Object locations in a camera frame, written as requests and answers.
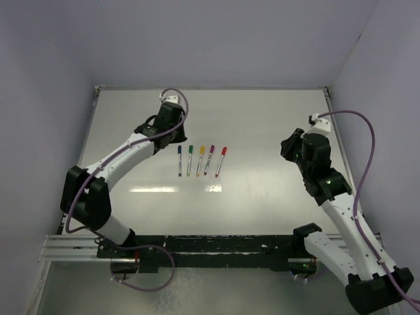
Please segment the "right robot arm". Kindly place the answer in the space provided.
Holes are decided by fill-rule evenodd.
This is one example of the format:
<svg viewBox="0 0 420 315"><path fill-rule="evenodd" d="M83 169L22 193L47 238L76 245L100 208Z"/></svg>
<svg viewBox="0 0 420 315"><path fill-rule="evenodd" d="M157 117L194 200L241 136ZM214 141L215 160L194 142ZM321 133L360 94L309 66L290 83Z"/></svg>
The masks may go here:
<svg viewBox="0 0 420 315"><path fill-rule="evenodd" d="M295 129L281 142L280 155L299 168L308 194L332 220L347 250L332 242L314 223L293 231L293 252L319 258L344 285L348 301L359 314L371 314L399 303L414 277L386 254L364 217L354 212L354 196L345 177L331 167L326 136Z"/></svg>

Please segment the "red pen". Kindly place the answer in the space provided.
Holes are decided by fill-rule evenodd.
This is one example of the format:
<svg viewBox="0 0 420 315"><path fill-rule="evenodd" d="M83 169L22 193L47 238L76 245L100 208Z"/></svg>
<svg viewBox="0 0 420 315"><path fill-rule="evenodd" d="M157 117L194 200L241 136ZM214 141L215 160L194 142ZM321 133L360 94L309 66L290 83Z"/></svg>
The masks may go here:
<svg viewBox="0 0 420 315"><path fill-rule="evenodd" d="M222 152L221 152L220 159L219 159L219 163L218 163L218 165L217 165L217 169L216 169L216 172L215 172L215 178L219 177L219 174L220 174L220 171L221 171L221 167L222 167L222 163L223 163L223 161L224 161L224 157L225 157L225 155L223 156L223 155L222 155Z"/></svg>

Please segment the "blue pen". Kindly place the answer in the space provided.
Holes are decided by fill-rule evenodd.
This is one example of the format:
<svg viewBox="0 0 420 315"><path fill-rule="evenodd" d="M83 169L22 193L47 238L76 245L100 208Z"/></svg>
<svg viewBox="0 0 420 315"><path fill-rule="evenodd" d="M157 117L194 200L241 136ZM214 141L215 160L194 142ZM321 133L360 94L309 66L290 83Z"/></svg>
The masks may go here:
<svg viewBox="0 0 420 315"><path fill-rule="evenodd" d="M178 176L182 176L182 154L178 154Z"/></svg>

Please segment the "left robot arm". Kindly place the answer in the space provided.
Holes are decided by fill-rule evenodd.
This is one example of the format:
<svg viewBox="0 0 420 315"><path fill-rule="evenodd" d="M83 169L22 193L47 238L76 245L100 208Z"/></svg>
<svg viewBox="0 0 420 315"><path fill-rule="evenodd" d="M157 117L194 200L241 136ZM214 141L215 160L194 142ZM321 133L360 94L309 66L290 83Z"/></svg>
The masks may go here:
<svg viewBox="0 0 420 315"><path fill-rule="evenodd" d="M139 125L116 150L82 169L72 167L66 174L60 209L85 228L112 242L112 250L128 257L135 250L135 232L112 214L110 192L128 172L169 144L186 141L185 116L178 96L161 101L158 114Z"/></svg>

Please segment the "green pen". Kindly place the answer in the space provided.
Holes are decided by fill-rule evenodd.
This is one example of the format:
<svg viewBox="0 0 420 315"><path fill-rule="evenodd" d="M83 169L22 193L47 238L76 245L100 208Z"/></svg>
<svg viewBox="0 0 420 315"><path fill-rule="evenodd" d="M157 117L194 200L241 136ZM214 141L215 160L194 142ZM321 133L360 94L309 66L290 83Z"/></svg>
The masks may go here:
<svg viewBox="0 0 420 315"><path fill-rule="evenodd" d="M191 167L192 167L192 154L188 153L188 163L187 163L187 168L186 168L186 176L189 177L191 174Z"/></svg>

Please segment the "yellow pen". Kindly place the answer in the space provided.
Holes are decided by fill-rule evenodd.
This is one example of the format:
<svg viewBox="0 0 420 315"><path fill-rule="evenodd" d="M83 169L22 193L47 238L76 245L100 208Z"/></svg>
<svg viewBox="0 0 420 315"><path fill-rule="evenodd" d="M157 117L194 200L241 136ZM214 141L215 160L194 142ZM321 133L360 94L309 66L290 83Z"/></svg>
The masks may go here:
<svg viewBox="0 0 420 315"><path fill-rule="evenodd" d="M201 166L202 166L202 162L203 162L203 156L204 154L200 154L200 149L199 149L199 159L198 159L198 166L196 169L196 176L200 176L201 173Z"/></svg>

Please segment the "purple pen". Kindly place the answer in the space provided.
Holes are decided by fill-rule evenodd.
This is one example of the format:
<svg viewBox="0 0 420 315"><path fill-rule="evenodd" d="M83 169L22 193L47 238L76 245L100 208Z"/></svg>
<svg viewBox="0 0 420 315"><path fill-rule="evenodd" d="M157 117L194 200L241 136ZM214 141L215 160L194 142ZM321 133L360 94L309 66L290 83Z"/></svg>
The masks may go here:
<svg viewBox="0 0 420 315"><path fill-rule="evenodd" d="M206 176L209 172L209 166L211 164L212 156L213 156L213 153L208 154L207 161L206 161L206 164L205 164L205 169L204 169L204 172L203 172L204 176Z"/></svg>

